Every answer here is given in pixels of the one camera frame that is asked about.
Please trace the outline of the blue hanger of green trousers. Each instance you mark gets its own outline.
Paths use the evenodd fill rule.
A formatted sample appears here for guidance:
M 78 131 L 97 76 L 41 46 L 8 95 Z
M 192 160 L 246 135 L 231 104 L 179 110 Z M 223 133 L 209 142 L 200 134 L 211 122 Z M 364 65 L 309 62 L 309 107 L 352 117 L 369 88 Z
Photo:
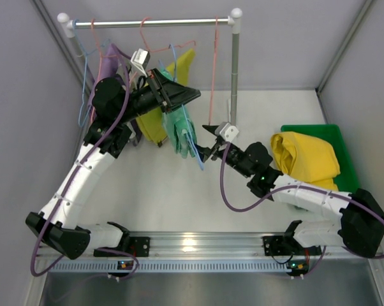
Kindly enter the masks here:
M 177 53 L 175 51 L 175 47 L 172 45 L 172 44 L 169 44 L 169 47 L 170 49 L 172 50 L 173 52 L 173 55 L 174 55 L 174 82 L 177 82 Z M 203 162 L 199 156 L 199 153 L 198 153 L 198 150 L 197 150 L 197 147 L 195 146 L 195 143 L 193 141 L 193 134 L 191 132 L 191 125 L 189 124 L 190 123 L 190 120 L 189 120 L 189 117 L 186 115 L 186 109 L 185 109 L 185 106 L 182 106 L 182 111 L 183 111 L 183 114 L 184 114 L 184 117 L 185 117 L 185 121 L 186 121 L 186 125 L 187 125 L 187 129 L 188 129 L 188 132 L 186 134 L 186 137 L 188 139 L 188 142 L 189 142 L 189 146 L 193 149 L 193 152 L 195 154 L 195 157 L 196 157 L 196 160 L 197 160 L 197 163 L 200 167 L 200 169 L 202 171 L 204 171 L 204 166 L 203 166 Z

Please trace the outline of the pink hanger of yellow trousers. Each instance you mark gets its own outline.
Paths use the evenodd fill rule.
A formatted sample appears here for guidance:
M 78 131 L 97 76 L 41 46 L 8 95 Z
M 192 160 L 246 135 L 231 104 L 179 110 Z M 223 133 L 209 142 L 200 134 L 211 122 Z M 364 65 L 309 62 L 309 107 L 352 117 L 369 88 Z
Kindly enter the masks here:
M 215 18 L 215 31 L 214 31 L 214 53 L 212 59 L 212 79 L 210 87 L 210 100 L 209 100 L 209 125 L 212 122 L 213 108 L 214 108 L 214 87 L 216 82 L 216 66 L 217 66 L 217 57 L 218 57 L 218 38 L 219 37 L 219 19 L 218 16 Z

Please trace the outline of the green tie-dye trousers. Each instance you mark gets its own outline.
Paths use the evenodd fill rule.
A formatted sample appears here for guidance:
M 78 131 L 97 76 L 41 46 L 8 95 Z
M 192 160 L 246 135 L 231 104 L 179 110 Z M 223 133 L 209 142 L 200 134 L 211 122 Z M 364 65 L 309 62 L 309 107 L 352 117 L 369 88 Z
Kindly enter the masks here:
M 196 133 L 193 121 L 189 115 L 188 109 L 186 108 L 186 115 L 189 117 L 191 132 L 193 134 L 193 141 L 196 142 Z M 167 137 L 169 138 L 172 147 L 176 154 L 180 154 L 183 159 L 195 157 L 193 149 L 189 146 L 186 134 L 188 132 L 185 117 L 182 111 L 182 107 L 178 108 L 169 113 L 163 113 L 162 126 L 164 127 Z

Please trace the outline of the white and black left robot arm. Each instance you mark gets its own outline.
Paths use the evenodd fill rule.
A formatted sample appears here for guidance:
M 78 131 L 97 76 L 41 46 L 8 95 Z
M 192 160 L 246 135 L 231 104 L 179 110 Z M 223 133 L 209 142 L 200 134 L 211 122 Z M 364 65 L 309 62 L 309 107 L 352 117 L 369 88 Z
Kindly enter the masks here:
M 166 113 L 199 98 L 198 89 L 167 79 L 154 68 L 147 85 L 134 91 L 124 88 L 116 77 L 100 80 L 92 101 L 96 119 L 81 145 L 77 160 L 52 199 L 38 213 L 26 218 L 29 229 L 42 243 L 69 259 L 84 252 L 96 256 L 108 249 L 125 251 L 129 231 L 115 222 L 79 226 L 80 213 L 102 174 L 119 157 L 129 141 L 128 123 L 151 110 Z

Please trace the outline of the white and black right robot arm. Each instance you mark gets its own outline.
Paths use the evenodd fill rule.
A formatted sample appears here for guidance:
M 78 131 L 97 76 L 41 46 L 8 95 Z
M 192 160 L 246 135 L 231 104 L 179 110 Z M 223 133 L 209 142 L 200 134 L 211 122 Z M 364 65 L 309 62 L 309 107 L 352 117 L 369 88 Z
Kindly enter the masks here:
M 216 140 L 212 147 L 197 147 L 202 161 L 221 159 L 220 172 L 229 166 L 249 180 L 247 187 L 258 197 L 244 212 L 265 200 L 303 208 L 323 219 L 292 221 L 284 233 L 288 243 L 303 248 L 337 246 L 362 258 L 381 257 L 377 252 L 384 237 L 384 211 L 369 191 L 346 193 L 312 186 L 271 167 L 272 158 L 262 143 L 254 142 L 246 150 L 234 145 L 239 130 L 229 122 L 203 128 Z

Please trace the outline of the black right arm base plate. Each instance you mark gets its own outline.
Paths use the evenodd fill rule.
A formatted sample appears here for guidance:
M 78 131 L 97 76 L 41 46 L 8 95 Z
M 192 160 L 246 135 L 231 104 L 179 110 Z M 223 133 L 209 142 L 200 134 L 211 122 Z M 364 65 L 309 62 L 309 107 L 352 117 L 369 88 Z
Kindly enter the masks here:
M 283 235 L 262 237 L 266 256 L 305 256 L 306 251 L 310 256 L 322 254 L 321 247 L 303 247 L 294 238 Z

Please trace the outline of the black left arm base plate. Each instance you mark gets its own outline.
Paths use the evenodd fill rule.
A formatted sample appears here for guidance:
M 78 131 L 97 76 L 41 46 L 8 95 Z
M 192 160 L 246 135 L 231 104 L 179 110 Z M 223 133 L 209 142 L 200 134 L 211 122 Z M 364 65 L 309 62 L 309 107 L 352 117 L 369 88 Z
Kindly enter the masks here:
M 126 236 L 121 239 L 117 247 L 101 247 L 93 252 L 96 258 L 108 258 L 125 256 L 125 254 L 134 257 L 148 257 L 150 250 L 149 237 L 131 237 Z

